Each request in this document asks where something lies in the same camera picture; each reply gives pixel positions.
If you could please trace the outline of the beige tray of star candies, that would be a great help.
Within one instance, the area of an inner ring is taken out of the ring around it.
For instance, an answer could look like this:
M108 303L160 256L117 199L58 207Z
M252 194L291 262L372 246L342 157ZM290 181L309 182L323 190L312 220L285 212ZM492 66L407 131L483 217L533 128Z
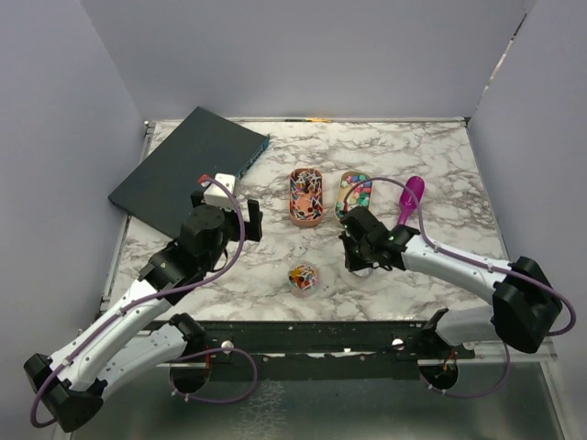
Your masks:
M338 184L334 214L340 219L347 211L357 206L369 208L371 205L372 183L363 183L370 175L358 170L344 172Z

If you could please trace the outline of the purple plastic scoop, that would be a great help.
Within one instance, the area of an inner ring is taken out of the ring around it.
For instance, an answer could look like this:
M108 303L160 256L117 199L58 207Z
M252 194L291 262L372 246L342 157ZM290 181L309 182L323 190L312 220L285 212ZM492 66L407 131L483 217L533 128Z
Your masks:
M424 194L426 184L419 176L412 176L408 179L405 186L407 189L403 190L400 199L400 214L397 220L398 225L404 225L411 213L417 208Z

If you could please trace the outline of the pink tray of lollipops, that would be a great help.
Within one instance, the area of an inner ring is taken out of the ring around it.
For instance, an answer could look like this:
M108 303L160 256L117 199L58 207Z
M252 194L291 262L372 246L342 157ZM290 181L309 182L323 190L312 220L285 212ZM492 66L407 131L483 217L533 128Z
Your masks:
M299 227L315 227L324 215L323 176L315 168L298 168L289 176L289 218Z

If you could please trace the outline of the clear plastic jar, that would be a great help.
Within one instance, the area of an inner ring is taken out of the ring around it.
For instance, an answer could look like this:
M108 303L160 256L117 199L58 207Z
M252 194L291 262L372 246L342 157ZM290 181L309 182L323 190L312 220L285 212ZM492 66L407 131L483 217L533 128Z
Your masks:
M319 288L319 270L309 262L296 263L288 270L288 281L293 295L301 298L311 296Z

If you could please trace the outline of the silver round jar lid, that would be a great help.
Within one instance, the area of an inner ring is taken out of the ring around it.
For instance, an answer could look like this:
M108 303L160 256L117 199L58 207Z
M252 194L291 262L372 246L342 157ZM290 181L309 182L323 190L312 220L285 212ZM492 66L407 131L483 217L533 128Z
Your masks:
M361 270L357 270L357 271L354 272L354 274L356 276L361 277L361 278L369 277L372 273L373 273L373 269L372 268L361 269Z

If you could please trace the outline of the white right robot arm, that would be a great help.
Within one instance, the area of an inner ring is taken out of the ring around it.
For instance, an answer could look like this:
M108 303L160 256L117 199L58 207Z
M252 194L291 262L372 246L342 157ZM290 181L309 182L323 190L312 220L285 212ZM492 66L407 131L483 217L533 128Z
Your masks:
M460 253L407 225L388 229L367 208L340 220L348 271L402 270L431 276L483 300L468 310L441 309L422 330L421 347L443 358L464 343L500 340L517 351L537 352L557 320L562 301L531 258L516 262Z

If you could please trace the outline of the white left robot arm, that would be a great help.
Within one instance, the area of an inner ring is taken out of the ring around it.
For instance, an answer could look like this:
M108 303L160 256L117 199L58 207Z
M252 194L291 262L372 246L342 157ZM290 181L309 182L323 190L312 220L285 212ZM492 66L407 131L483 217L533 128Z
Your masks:
M139 332L188 293L217 280L238 261L235 252L223 267L229 242L242 248L262 238L263 213L248 200L242 214L233 193L218 185L192 195L193 210L179 235L153 254L122 297L73 341L50 355L34 354L24 364L35 393L32 426L57 424L66 433L87 424L105 400L138 374L161 362L189 362L234 346L212 346L204 328L186 313L172 316L150 335Z

